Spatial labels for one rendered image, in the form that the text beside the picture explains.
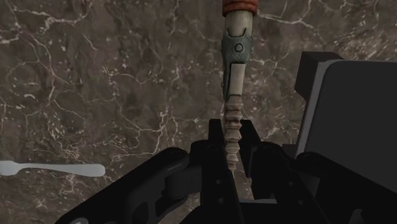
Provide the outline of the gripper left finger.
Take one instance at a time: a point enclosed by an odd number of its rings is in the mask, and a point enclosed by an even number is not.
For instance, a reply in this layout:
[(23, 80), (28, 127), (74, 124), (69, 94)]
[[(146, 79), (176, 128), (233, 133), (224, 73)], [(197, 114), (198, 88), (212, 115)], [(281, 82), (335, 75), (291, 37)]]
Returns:
[(200, 205), (180, 224), (244, 224), (223, 147), (221, 122), (212, 119), (208, 138), (189, 152), (162, 150), (55, 224), (158, 224), (193, 193)]

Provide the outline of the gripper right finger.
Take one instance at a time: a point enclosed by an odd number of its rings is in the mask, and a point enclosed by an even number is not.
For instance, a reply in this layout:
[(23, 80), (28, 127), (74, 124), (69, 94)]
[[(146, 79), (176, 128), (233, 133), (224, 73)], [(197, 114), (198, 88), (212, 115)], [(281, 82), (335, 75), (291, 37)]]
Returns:
[(277, 201), (260, 209), (267, 224), (349, 224), (356, 209), (364, 224), (397, 224), (397, 192), (318, 153), (292, 159), (262, 141), (252, 121), (241, 124), (240, 157), (253, 196)]

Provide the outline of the beige staff with teal fitting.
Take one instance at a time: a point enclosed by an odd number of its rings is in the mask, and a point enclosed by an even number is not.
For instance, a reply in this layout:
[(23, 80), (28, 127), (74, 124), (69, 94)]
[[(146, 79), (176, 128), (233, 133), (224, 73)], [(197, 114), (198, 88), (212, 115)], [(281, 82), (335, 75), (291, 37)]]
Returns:
[(253, 51), (253, 19), (257, 15), (258, 0), (222, 0), (225, 18), (221, 54), (223, 58), (223, 133), (226, 161), (230, 171), (239, 161), (240, 121), (242, 119), (242, 91), (246, 67)]

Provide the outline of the dark grey box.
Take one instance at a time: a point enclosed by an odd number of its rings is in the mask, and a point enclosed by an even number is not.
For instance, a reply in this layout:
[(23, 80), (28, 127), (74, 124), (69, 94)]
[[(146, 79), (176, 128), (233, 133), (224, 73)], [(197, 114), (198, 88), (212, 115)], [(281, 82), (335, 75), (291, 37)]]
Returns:
[(302, 52), (296, 152), (318, 153), (397, 193), (397, 61)]

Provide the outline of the white plastic spoon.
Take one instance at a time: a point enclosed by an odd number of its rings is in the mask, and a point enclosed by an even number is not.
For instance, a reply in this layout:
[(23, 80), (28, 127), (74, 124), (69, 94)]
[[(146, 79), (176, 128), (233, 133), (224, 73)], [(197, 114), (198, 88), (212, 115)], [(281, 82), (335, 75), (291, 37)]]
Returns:
[(1, 176), (13, 176), (23, 169), (46, 169), (86, 177), (101, 177), (106, 173), (106, 168), (101, 164), (33, 164), (17, 163), (11, 160), (0, 161)]

